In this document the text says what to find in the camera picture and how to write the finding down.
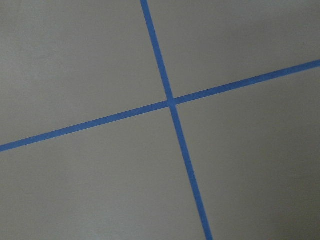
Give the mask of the crossing blue tape strip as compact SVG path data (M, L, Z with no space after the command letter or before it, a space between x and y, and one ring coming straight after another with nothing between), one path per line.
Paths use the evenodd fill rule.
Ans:
M167 74L167 70L166 70L166 66L165 66L165 62L164 62L164 59L162 56L162 51L161 51L161 47L160 47L160 44L158 41L156 29L154 26L153 18L152 18L150 7L149 7L149 3L147 0L141 0L140 5L142 8L144 19L145 19L146 26L148 29L148 33L149 33L150 41L152 44L155 60L156 60L157 66L158 66L162 85L163 85L164 92L165 92L166 101L168 103L171 118L172 118L172 121L174 124L175 132L177 135L179 147L180 147L181 154L183 157L188 180L189 180L189 183L190 183L190 186L192 189L193 198L195 200L195 204L197 207L197 211L198 211L198 215L199 215L200 222L202 225L202 229L203 229L205 238L207 240L212 240L214 237L212 235L212 231L211 231L211 227L210 227L210 224L208 221L206 209L205 209L205 206L203 203L202 195L201 195L201 192L199 189L198 181L197 181L194 167L192 164L192 160L190 157L188 145L187 145L185 135L183 132L182 124L181 124L179 113L177 110L177 104L174 99L174 95L173 95L172 88L171 88L171 83L170 83L170 80L169 80L169 77Z

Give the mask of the long blue tape strip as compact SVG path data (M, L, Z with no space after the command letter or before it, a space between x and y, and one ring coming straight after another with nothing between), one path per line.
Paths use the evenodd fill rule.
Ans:
M244 87L247 87L247 86L263 83L263 82L270 81L270 80L274 80L274 79L281 78L281 77L284 77L284 76L293 75L293 74L297 74L297 73L300 73L300 72L308 71L308 70L311 70L311 69L318 68L319 66L320 66L320 61L319 60L314 60L314 61L311 61L311 62L299 64L299 65L288 67L288 68L284 68L284 69L281 69L281 70L276 70L276 71L273 71L273 72L270 72L270 73L265 73L265 74L262 74L262 75L259 75L259 76L250 77L250 78L247 78L247 79L235 81L235 82L228 83L228 84L225 84L225 85L221 85L221 86L209 88L209 89L206 89L206 90L194 92L194 93L191 93L191 94L183 95L183 96L180 96L180 97L176 97L176 98L174 98L173 102L175 104L177 104L177 105L180 105L180 104L184 104L184 103L187 103L187 102L195 101L195 100L198 100L198 99L206 98L206 97L209 97L209 96L213 96L213 95L229 92L229 91L232 91L232 90L244 88ZM153 103L153 104L150 104L150 105L146 105L146 106L138 107L138 108L131 109L131 110L128 110L128 111L116 113L116 114L109 115L109 116L106 116L106 117L94 119L94 120L87 121L87 122L82 122L82 123L79 123L79 124L76 124L76 125L72 125L72 126L68 126L68 127L61 128L61 129L57 129L57 130L50 131L50 132L47 132L47 133L35 135L35 136L32 136L32 137L20 139L20 140L13 141L13 142L9 142L9 143L1 145L0 146L0 151L1 152L5 152L5 151L13 150L13 149L20 148L20 147L23 147L23 146L35 144L35 143L38 143L38 142L46 141L46 140L57 138L57 137L60 137L60 136L64 136L64 135L72 134L72 133L75 133L75 132L80 132L80 131L83 131L83 130L86 130L86 129L94 128L94 127L97 127L97 126L109 124L109 123L116 122L116 121L119 121L119 120L123 120L123 119L126 119L126 118L131 118L131 117L143 115L143 114L146 114L146 113L149 113L149 112L154 112L154 111L157 111L157 110L165 109L165 108L168 108L169 106L170 106L170 104L169 104L169 101L167 101L167 100L166 101L157 102L157 103Z

